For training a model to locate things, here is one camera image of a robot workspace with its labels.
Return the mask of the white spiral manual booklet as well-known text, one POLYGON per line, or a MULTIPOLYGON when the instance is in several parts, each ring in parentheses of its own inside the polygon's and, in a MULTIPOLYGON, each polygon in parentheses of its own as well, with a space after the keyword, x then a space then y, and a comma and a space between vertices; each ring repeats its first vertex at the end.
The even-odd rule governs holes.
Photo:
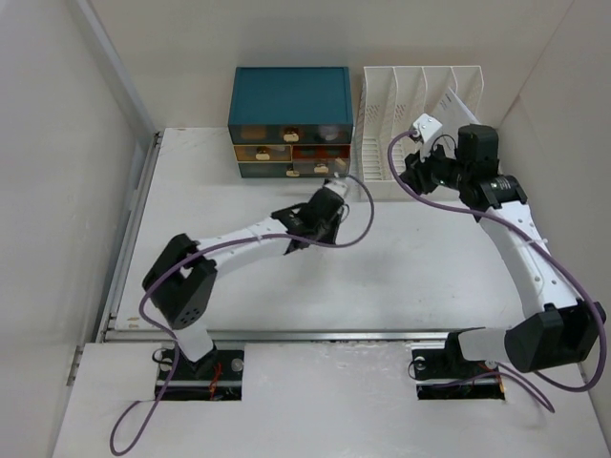
POLYGON ((476 116, 451 87, 448 87, 440 97, 432 111, 432 116, 448 132, 450 130, 458 130, 469 124, 479 124, 476 116))

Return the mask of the teal drawer organizer box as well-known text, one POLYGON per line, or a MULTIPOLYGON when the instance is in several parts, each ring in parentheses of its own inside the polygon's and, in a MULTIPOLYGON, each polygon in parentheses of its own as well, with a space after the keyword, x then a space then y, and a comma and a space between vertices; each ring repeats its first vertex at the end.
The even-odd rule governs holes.
POLYGON ((239 67, 227 129, 243 178, 344 176, 354 132, 347 67, 239 67), (338 141, 321 125, 343 130, 338 141))

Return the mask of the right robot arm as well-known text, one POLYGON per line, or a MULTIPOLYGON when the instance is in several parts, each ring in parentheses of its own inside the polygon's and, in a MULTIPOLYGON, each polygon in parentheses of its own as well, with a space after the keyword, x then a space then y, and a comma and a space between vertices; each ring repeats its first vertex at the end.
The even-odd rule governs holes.
POLYGON ((534 372, 584 361, 605 320, 597 302, 552 260, 518 180, 499 171, 494 128, 468 124, 452 138, 453 155, 441 142, 442 125, 420 116, 406 136, 418 144, 405 158, 400 182, 422 196, 438 187, 455 190, 460 212, 470 214, 491 239, 516 287, 524 319, 508 329, 476 328, 451 335, 444 368, 465 375, 477 361, 509 363, 534 372))

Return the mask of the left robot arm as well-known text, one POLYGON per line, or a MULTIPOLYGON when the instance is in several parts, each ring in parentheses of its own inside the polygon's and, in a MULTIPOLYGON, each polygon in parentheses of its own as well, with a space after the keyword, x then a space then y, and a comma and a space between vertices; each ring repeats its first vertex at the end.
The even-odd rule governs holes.
POLYGON ((180 366, 201 379, 213 369, 217 348, 203 314, 216 281, 253 262, 286 256, 318 242, 333 246, 348 187, 326 180, 309 201, 273 212, 242 230, 212 239, 170 239, 142 281, 167 327, 176 337, 180 366))

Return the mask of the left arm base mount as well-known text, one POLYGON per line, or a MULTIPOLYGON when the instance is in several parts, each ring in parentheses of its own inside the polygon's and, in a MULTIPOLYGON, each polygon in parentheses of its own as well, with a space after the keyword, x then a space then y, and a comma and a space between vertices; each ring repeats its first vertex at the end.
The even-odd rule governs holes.
POLYGON ((242 399, 242 376, 245 352, 243 347, 218 349, 216 346, 202 364, 195 364, 179 354, 174 375, 175 350, 166 345, 155 350, 152 361, 158 366, 154 396, 166 385, 162 401, 233 402, 242 399))

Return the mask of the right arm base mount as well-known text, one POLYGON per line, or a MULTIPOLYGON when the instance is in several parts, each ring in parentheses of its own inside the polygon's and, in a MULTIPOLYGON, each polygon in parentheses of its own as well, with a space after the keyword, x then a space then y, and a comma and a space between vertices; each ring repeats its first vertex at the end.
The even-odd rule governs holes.
POLYGON ((411 347, 409 376, 416 383, 419 401, 504 401, 498 365, 483 360, 468 361, 462 356, 457 332, 443 343, 415 343, 411 347))

